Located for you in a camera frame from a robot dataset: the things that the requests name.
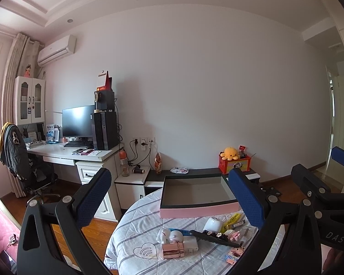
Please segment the yellow highlighter marker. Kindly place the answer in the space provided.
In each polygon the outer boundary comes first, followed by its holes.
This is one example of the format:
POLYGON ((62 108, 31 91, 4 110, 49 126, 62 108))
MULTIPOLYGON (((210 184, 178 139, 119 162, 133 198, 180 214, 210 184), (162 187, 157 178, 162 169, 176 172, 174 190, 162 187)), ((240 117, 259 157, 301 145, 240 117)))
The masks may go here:
POLYGON ((240 212, 236 212, 234 213, 229 219, 227 219, 222 227, 221 227, 221 233, 224 233, 225 231, 227 231, 229 229, 229 227, 235 223, 237 223, 240 218, 241 218, 242 214, 240 212))

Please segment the black remote control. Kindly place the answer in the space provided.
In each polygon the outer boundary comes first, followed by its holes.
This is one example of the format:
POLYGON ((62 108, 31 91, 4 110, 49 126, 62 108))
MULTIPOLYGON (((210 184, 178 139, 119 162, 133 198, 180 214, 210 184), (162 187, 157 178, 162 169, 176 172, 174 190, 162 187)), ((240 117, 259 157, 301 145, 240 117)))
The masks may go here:
POLYGON ((223 234, 218 236, 218 234, 215 234, 214 232, 212 232, 211 234, 208 234, 207 231, 200 232, 200 231, 195 231, 195 230, 190 230, 189 234, 196 237, 196 238, 199 238, 200 240, 215 243, 218 245, 229 246, 231 248, 240 248, 241 247, 240 243, 231 242, 223 234))

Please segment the white plug night light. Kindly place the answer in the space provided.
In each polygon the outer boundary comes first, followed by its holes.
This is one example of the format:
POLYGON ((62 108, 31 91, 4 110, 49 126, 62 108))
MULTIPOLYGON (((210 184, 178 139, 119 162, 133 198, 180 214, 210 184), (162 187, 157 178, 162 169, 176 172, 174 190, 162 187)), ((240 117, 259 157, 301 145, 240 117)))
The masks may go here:
POLYGON ((205 223, 203 230, 212 231, 217 234, 218 232, 221 231, 221 228, 222 228, 222 221, 215 217, 210 217, 205 223))

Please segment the rose gold cylinder case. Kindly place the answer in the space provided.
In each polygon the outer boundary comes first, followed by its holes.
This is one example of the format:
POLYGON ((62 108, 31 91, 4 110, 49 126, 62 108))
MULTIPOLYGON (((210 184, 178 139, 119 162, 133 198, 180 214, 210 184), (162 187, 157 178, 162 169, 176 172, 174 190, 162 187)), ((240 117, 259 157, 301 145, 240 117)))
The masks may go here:
POLYGON ((185 255, 182 242, 162 244, 161 250, 163 259, 182 258, 185 255))

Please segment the white astronaut figure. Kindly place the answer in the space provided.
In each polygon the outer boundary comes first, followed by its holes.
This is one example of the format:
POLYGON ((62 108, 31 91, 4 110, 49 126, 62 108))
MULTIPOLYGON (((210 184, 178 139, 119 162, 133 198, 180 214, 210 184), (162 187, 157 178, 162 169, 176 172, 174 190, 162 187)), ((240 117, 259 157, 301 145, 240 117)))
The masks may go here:
POLYGON ((180 232, 177 232, 176 234, 170 236, 169 229, 168 228, 162 228, 158 232, 158 235, 156 237, 156 241, 159 244, 182 242, 183 237, 184 236, 182 236, 182 234, 180 234, 180 232))

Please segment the pink storage box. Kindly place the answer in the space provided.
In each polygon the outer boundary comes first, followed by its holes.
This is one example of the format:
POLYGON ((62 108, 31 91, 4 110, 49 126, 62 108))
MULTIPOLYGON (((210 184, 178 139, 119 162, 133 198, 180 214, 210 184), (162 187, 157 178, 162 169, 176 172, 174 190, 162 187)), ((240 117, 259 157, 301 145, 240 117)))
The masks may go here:
POLYGON ((160 200, 160 217, 183 219, 211 217, 240 210, 223 176, 167 176, 160 200))

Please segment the white usb charger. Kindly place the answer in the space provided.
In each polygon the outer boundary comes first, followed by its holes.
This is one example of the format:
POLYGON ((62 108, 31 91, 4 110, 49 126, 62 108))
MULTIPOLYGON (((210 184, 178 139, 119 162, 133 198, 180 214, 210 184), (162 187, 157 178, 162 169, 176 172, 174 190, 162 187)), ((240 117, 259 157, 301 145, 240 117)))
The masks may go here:
POLYGON ((182 244, 185 254, 194 253, 199 250, 197 239, 194 236, 184 236, 182 244))

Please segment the blue rectangular case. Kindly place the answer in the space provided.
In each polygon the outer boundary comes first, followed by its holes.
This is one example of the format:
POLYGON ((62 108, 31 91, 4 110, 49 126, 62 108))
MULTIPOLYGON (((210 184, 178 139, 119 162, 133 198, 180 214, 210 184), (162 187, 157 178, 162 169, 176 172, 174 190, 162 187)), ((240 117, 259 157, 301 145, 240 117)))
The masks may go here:
POLYGON ((182 236, 192 236, 193 234, 189 230, 177 229, 177 228, 169 228, 170 236, 180 232, 182 236))

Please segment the black office chair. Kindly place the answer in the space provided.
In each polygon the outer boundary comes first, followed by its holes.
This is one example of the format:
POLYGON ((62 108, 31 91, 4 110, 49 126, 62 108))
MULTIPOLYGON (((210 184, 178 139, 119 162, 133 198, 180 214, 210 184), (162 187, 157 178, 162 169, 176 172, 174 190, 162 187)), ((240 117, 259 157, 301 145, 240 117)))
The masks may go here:
POLYGON ((31 176, 29 179, 21 181, 18 177, 14 178, 19 179, 20 184, 24 193, 30 194, 31 199, 29 201, 37 200, 44 203, 45 197, 59 197, 58 194, 54 193, 45 193, 45 189, 54 185, 58 179, 58 175, 54 172, 54 168, 49 164, 43 161, 43 159, 29 154, 28 159, 31 166, 31 176))

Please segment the yellow octopus plush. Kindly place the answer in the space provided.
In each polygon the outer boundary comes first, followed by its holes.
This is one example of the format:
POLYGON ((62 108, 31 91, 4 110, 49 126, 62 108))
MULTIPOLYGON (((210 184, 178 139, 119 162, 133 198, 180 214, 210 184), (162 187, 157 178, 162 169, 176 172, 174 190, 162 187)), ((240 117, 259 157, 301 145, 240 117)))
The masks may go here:
POLYGON ((222 160, 232 161, 240 158, 239 152, 233 147, 227 147, 223 152, 220 153, 222 160))

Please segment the dark jacket on chair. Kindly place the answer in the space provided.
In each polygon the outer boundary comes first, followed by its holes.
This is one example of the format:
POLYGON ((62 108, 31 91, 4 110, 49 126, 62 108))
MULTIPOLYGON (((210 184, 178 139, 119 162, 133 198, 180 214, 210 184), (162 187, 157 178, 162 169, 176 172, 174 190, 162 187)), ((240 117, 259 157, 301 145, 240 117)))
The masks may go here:
POLYGON ((0 132, 0 162, 21 181, 31 176, 31 166, 24 139, 19 128, 10 122, 6 122, 0 132))

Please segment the white side cabinet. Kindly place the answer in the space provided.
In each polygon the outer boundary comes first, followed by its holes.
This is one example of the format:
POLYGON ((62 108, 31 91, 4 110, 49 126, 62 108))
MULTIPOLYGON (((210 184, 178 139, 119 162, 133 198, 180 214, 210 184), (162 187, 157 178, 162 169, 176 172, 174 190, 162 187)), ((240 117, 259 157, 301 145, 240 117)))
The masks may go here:
POLYGON ((149 166, 142 166, 144 173, 130 173, 129 176, 119 176, 115 180, 117 194, 119 197, 120 208, 129 209, 136 201, 145 197, 144 184, 146 182, 149 166))

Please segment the patterned pouch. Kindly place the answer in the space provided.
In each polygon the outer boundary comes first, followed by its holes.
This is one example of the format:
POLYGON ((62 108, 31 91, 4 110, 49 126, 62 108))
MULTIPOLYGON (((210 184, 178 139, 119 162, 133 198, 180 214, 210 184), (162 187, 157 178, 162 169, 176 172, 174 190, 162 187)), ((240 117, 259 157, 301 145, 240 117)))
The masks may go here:
POLYGON ((170 172, 173 174, 188 174, 189 170, 188 170, 188 168, 177 168, 177 167, 175 167, 175 168, 172 168, 170 170, 170 172))

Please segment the black computer tower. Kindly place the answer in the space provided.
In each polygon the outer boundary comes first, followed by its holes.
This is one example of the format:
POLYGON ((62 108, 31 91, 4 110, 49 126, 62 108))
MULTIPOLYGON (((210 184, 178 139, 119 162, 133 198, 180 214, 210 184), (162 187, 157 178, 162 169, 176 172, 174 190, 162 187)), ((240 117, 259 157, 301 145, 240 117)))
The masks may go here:
POLYGON ((94 112, 91 117, 94 148, 111 150, 119 143, 116 113, 94 112))

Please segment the small doll figure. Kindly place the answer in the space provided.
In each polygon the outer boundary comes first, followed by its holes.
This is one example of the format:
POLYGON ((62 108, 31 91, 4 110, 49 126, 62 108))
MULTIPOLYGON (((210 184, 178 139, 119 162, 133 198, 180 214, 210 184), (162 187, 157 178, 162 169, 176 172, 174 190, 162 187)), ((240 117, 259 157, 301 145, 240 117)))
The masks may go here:
POLYGON ((30 77, 30 74, 31 74, 31 65, 28 65, 28 66, 25 68, 24 77, 29 78, 29 77, 30 77))

